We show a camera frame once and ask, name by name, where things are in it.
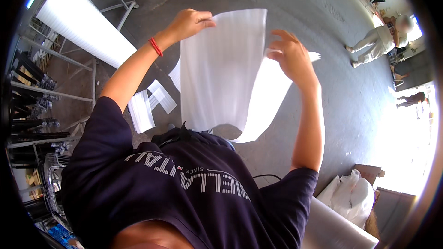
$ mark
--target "navy t-shirt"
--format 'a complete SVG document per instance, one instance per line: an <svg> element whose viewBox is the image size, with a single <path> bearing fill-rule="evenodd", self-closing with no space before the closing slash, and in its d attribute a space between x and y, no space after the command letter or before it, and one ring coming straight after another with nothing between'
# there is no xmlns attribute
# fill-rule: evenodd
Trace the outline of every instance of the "navy t-shirt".
<svg viewBox="0 0 443 249"><path fill-rule="evenodd" d="M134 150L119 106L99 98L62 172L64 211L81 243L107 248L126 227L156 219L197 249L299 248L318 173L295 169L259 189L223 139L191 135Z"/></svg>

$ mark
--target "standing person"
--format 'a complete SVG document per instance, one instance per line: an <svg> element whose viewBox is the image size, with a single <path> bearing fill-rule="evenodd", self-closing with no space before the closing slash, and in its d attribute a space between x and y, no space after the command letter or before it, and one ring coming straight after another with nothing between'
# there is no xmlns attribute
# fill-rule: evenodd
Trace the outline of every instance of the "standing person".
<svg viewBox="0 0 443 249"><path fill-rule="evenodd" d="M323 159L321 86L306 48L284 30L268 57L299 87L300 126L288 174L259 189L218 136L174 128L132 148L122 112L169 46L216 27L186 9L106 83L63 169L62 202L86 248L300 248Z"/></svg>
<svg viewBox="0 0 443 249"><path fill-rule="evenodd" d="M394 47L407 46L407 33L414 28L414 21L408 16L400 16L397 20L394 17L384 18L385 25L378 26L367 33L365 38L353 47L345 45L347 51L354 53L370 46L369 50L360 54L357 61L352 62L352 67L357 68L361 64L372 62L373 60L388 53Z"/></svg>
<svg viewBox="0 0 443 249"><path fill-rule="evenodd" d="M401 104L397 104L397 108L401 107L401 106L409 107L412 105L417 105L420 102L425 102L426 104L429 103L429 100L426 98L426 95L424 94L423 91L420 91L420 92L418 92L414 95L411 95L411 96L401 96L401 97L397 98L397 100L402 100L402 99L405 99L406 102L403 102Z"/></svg>

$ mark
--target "shoe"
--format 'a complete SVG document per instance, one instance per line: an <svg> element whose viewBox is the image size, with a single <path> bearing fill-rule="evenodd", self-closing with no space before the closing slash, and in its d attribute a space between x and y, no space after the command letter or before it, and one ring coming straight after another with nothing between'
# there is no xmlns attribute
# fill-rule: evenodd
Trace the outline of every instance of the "shoe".
<svg viewBox="0 0 443 249"><path fill-rule="evenodd" d="M174 124L168 124L168 131L176 128Z"/></svg>
<svg viewBox="0 0 443 249"><path fill-rule="evenodd" d="M211 134L213 133L212 128L206 131L201 131L201 133L207 133L207 134Z"/></svg>
<svg viewBox="0 0 443 249"><path fill-rule="evenodd" d="M346 48L347 51L349 51L351 53L355 52L354 48L352 48L352 47L349 47L349 46L345 45L345 48Z"/></svg>
<svg viewBox="0 0 443 249"><path fill-rule="evenodd" d="M352 67L353 68L358 68L358 66L361 64L359 61L355 61L355 62L352 62L351 63L352 64Z"/></svg>

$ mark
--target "black cable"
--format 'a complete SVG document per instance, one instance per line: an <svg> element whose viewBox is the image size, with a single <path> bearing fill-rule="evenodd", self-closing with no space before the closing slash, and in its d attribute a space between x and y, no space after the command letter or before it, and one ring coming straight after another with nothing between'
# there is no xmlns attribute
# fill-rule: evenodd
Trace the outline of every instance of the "black cable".
<svg viewBox="0 0 443 249"><path fill-rule="evenodd" d="M277 178L277 179L279 179L281 181L281 178L279 176L277 176L277 175L274 175L274 174L262 174L262 175L254 176L253 178L263 177L263 176L272 176L272 177L275 177L275 178Z"/></svg>

